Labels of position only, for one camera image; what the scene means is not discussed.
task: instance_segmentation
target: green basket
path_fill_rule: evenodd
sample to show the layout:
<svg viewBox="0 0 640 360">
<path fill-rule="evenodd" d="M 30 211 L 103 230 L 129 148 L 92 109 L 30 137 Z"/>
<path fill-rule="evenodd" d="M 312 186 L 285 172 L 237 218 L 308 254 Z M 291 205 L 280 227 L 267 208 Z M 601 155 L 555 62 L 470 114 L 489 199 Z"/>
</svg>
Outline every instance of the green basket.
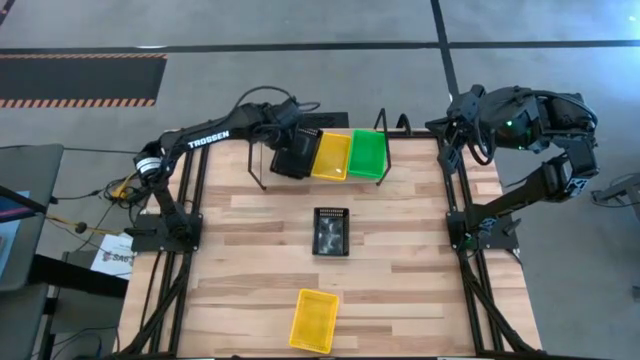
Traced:
<svg viewBox="0 0 640 360">
<path fill-rule="evenodd" d="M 349 174 L 380 179 L 384 174 L 387 146 L 384 133 L 354 130 L 349 157 Z"/>
</svg>

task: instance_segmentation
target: wooden table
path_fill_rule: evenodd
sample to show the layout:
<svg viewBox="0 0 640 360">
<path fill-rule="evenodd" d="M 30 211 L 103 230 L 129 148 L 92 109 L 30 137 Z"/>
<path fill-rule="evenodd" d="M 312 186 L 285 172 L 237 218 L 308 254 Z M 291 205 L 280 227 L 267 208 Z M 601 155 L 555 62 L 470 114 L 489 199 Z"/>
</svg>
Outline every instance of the wooden table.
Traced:
<svg viewBox="0 0 640 360">
<path fill-rule="evenodd" d="M 210 151 L 201 209 L 205 226 L 191 270 L 180 356 L 314 356 L 288 346 L 301 288 L 340 297 L 332 355 L 474 353 L 444 220 L 448 205 L 435 140 L 391 140 L 393 167 L 380 187 L 358 178 L 333 183 L 278 176 L 268 170 L 272 151 L 258 145 L 253 166 L 268 187 L 263 192 L 247 173 L 247 149 L 244 141 L 226 141 Z M 474 201 L 500 195 L 495 167 L 467 158 Z M 180 169 L 171 179 L 174 196 Z M 350 209 L 349 257 L 311 255 L 314 207 Z M 505 251 L 485 254 L 497 306 L 523 339 L 539 348 L 520 265 Z M 119 328 L 123 346 L 138 331 L 154 259 L 155 254 L 135 259 Z M 162 261 L 150 310 L 161 273 Z M 480 318 L 491 349 L 483 310 Z M 161 349 L 169 331 L 165 326 Z"/>
</svg>

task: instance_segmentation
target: yellow plastic basket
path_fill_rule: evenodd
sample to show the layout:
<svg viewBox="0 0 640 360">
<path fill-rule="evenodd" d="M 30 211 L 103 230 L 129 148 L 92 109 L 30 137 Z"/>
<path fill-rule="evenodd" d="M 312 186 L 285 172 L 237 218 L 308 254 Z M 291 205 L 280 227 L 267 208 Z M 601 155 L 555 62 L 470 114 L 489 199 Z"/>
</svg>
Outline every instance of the yellow plastic basket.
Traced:
<svg viewBox="0 0 640 360">
<path fill-rule="evenodd" d="M 338 314 L 338 296 L 301 289 L 293 317 L 289 345 L 294 348 L 328 354 Z"/>
<path fill-rule="evenodd" d="M 347 178 L 347 164 L 351 151 L 351 136 L 323 133 L 311 175 L 334 181 Z"/>
</svg>

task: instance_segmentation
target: concrete floor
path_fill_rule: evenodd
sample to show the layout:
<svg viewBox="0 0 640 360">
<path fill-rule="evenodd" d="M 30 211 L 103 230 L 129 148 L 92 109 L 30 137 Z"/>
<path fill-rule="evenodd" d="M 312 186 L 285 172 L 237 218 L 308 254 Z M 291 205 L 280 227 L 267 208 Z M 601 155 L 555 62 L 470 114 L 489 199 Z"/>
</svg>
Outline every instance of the concrete floor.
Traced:
<svg viewBox="0 0 640 360">
<path fill-rule="evenodd" d="M 628 40 L 640 38 L 637 1 L 441 1 L 450 42 Z M 437 41 L 426 0 L 16 0 L 0 26 L 0 48 L 210 45 L 333 41 Z M 600 117 L 601 174 L 589 190 L 640 171 L 640 48 L 452 50 L 460 91 L 521 85 L 581 92 Z M 353 50 L 170 54 L 157 106 L 140 109 L 0 111 L 0 145 L 63 143 L 136 151 L 168 128 L 226 113 L 244 90 L 279 85 L 325 111 L 348 111 L 370 126 L 380 107 L 405 112 L 414 127 L 441 117 L 449 102 L 440 50 Z M 257 94 L 254 100 L 275 100 Z M 502 151 L 503 183 L 551 156 Z M 67 151 L 55 194 L 88 192 L 132 170 L 131 156 Z M 107 205 L 66 202 L 52 212 L 95 223 Z M 522 260 L 544 348 L 554 354 L 636 359 L 640 304 L 640 222 L 631 209 L 590 204 L 588 194 L 517 213 Z M 103 224 L 128 225 L 113 209 Z M 47 225 L 38 251 L 60 256 L 77 239 Z M 60 358 L 71 358 L 72 347 Z"/>
</svg>

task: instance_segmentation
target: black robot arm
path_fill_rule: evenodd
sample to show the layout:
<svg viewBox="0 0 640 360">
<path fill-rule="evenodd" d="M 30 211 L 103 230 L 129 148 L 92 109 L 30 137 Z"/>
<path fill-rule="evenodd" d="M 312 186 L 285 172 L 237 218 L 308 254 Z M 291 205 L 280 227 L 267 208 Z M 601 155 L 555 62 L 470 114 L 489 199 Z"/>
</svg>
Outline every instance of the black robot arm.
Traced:
<svg viewBox="0 0 640 360">
<path fill-rule="evenodd" d="M 200 220 L 188 216 L 168 189 L 169 178 L 181 155 L 228 139 L 260 141 L 274 150 L 287 148 L 302 117 L 301 104 L 291 96 L 278 105 L 247 103 L 236 105 L 220 119 L 165 132 L 158 140 L 145 145 L 134 157 L 134 163 L 142 185 L 151 190 L 158 201 L 160 215 L 142 216 L 141 224 L 127 229 L 134 237 L 133 250 L 192 251 L 198 248 Z"/>
<path fill-rule="evenodd" d="M 438 162 L 449 174 L 457 170 L 464 146 L 481 165 L 491 163 L 497 148 L 537 154 L 555 144 L 564 150 L 522 179 L 520 187 L 465 209 L 465 229 L 477 236 L 479 232 L 490 234 L 499 218 L 537 201 L 562 202 L 579 195 L 598 174 L 593 153 L 597 123 L 580 94 L 518 86 L 486 93 L 484 87 L 474 85 L 451 103 L 446 118 L 425 126 L 443 137 L 445 146 Z M 511 232 L 516 225 L 508 223 L 502 230 Z"/>
</svg>

